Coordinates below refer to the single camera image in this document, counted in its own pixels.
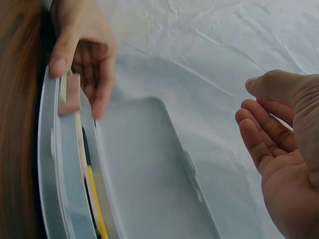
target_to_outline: eraser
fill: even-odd
[[[81,85],[80,85],[80,75],[73,74],[65,76],[67,79],[62,77],[60,84],[60,94],[59,94],[59,114],[71,114],[81,110]]]

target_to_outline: plastic latch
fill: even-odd
[[[189,153],[188,153],[186,150],[184,150],[184,151],[185,151],[185,154],[186,154],[187,164],[188,164],[188,166],[189,166],[189,168],[190,168],[190,170],[191,170],[191,173],[192,173],[193,175],[195,175],[196,172],[197,172],[196,167],[195,167],[195,164],[194,164],[193,160],[191,159]]]
[[[54,142],[54,131],[51,129],[51,135],[50,135],[50,144],[51,144],[51,156],[53,159],[55,159],[55,142]]]

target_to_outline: wrinkled white sheet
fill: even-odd
[[[319,71],[317,0],[100,0],[120,42],[112,100],[160,97],[222,239],[280,239],[234,115],[246,79]]]

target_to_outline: palm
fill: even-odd
[[[307,238],[318,223],[319,194],[293,132],[294,112],[278,103],[246,100],[236,114],[242,137],[262,175],[266,207],[278,229],[291,238]]]

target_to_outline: pink eraser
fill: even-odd
[[[80,74],[68,75],[66,80],[66,102],[59,106],[59,114],[71,114],[81,110]]]

